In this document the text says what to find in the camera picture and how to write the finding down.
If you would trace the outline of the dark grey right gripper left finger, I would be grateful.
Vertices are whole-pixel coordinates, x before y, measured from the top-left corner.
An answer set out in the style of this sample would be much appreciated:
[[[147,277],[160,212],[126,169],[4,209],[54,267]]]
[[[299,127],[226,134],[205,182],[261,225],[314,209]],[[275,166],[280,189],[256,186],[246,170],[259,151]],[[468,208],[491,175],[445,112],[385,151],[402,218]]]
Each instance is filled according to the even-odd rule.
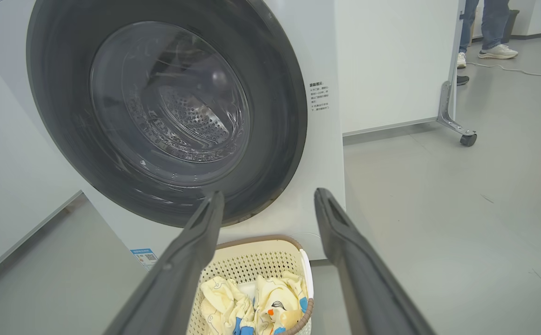
[[[224,212],[224,195],[206,196],[180,235],[105,330],[107,335],[183,335],[202,270],[215,254]]]

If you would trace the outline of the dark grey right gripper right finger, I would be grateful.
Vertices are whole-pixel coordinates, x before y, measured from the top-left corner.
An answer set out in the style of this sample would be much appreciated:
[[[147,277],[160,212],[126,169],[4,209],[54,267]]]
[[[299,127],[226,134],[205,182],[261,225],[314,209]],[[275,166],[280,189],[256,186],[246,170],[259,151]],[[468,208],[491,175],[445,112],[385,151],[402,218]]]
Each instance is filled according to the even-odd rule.
[[[318,188],[324,253],[336,267],[354,335],[433,335],[434,330],[332,193]]]

